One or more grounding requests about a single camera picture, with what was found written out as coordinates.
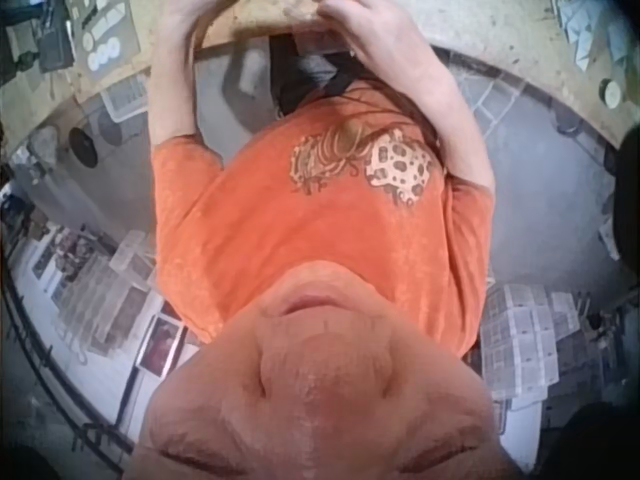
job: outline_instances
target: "lips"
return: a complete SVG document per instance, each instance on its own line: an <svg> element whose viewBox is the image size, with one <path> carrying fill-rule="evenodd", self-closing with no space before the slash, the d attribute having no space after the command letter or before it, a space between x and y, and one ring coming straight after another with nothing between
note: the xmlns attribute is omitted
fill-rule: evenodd
<svg viewBox="0 0 640 480"><path fill-rule="evenodd" d="M283 315L290 315L300 310L318 307L341 307L341 305L332 297L306 294L293 300L284 309Z"/></svg>
<svg viewBox="0 0 640 480"><path fill-rule="evenodd" d="M340 288L324 282L311 282L298 285L279 296L268 308L268 311L275 317L282 317L301 310L319 307L358 310L353 305L352 299L345 295Z"/></svg>

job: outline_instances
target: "wooden table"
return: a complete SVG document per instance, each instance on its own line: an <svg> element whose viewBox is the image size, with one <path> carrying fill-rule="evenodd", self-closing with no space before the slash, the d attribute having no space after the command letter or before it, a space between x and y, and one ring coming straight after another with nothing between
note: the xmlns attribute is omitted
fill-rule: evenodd
<svg viewBox="0 0 640 480"><path fill-rule="evenodd" d="M58 74L49 85L31 94L24 75L0 91L0 108L9 138L8 151L54 110L75 108L101 90L149 67L154 30L162 0L130 0L140 42L140 53L98 84L91 84L78 69ZM614 147L640 119L631 102L609 110L598 92L611 78L609 53L599 48L586 73L574 64L573 46L559 28L549 0L398 0L421 25L434 45L476 58L517 75L571 107ZM283 13L282 0L239 0L207 30L203 48L291 31L295 21ZM313 9L312 0L302 0ZM49 96L55 90L55 99Z"/></svg>

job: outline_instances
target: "man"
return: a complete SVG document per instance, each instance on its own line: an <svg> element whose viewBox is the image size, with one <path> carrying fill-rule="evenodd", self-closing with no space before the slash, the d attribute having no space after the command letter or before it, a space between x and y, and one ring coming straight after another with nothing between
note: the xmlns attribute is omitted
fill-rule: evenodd
<svg viewBox="0 0 640 480"><path fill-rule="evenodd" d="M159 285L208 345L154 395L128 475L511 475L460 360L494 177L454 79L390 0L320 0L395 92L316 95L223 170L197 136L192 68L194 25L216 8L167 2L149 111Z"/></svg>

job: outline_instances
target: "closed eye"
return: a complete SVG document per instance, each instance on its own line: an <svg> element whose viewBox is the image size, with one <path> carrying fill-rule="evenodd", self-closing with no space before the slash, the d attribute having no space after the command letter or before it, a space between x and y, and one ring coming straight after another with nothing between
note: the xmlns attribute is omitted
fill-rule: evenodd
<svg viewBox="0 0 640 480"><path fill-rule="evenodd" d="M475 447L436 448L425 450L404 464L398 471L402 474L424 473L442 463L448 462L461 453L474 450Z"/></svg>
<svg viewBox="0 0 640 480"><path fill-rule="evenodd" d="M237 478L247 475L246 470L237 465L233 465L224 456L219 454L207 455L206 460L190 456L173 455L167 452L161 452L161 455L181 465L186 465L194 470L210 473L220 478Z"/></svg>

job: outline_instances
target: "orange t-shirt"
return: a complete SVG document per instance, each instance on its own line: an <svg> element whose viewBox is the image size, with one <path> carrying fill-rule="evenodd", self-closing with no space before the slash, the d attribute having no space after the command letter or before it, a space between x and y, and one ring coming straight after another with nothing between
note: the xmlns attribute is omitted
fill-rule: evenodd
<svg viewBox="0 0 640 480"><path fill-rule="evenodd" d="M494 199L447 174L429 127L407 112L358 82L266 129L226 170L195 138L154 150L158 283L203 341L288 271L322 260L452 352L473 345Z"/></svg>

